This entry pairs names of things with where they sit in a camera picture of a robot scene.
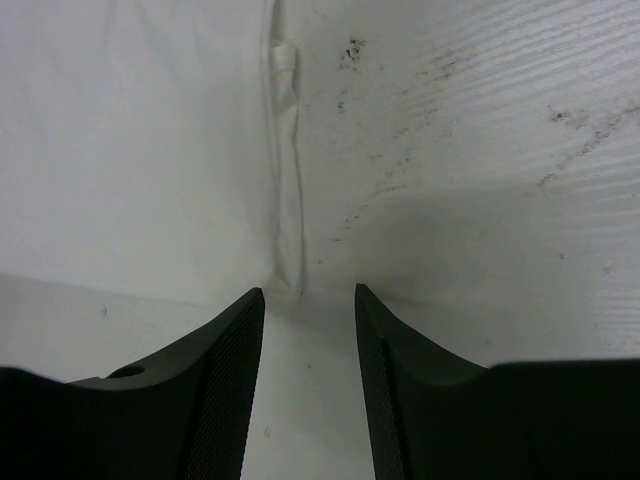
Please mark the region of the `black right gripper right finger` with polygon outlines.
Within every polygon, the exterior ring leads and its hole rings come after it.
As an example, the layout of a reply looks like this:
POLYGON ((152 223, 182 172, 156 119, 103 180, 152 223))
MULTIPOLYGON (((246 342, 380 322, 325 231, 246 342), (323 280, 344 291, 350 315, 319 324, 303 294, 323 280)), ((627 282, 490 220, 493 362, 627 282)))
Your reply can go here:
POLYGON ((485 368, 355 290, 359 363, 379 479, 635 479, 637 360, 485 368))

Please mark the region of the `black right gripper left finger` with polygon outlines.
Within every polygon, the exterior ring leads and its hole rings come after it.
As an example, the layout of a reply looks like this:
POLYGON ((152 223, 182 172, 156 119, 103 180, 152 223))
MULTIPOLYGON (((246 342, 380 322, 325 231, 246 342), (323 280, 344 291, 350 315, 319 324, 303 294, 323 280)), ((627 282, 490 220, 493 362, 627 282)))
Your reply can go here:
POLYGON ((104 378, 1 371, 5 479, 237 479, 264 328, 249 290, 216 318, 104 378))

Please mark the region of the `white tank top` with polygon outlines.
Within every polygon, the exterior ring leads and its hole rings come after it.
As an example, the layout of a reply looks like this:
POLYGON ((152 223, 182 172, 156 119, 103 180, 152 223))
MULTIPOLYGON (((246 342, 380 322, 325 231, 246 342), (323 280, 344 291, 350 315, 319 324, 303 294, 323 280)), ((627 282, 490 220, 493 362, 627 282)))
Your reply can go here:
POLYGON ((5 1, 1 270, 187 304, 302 283, 271 1, 5 1))

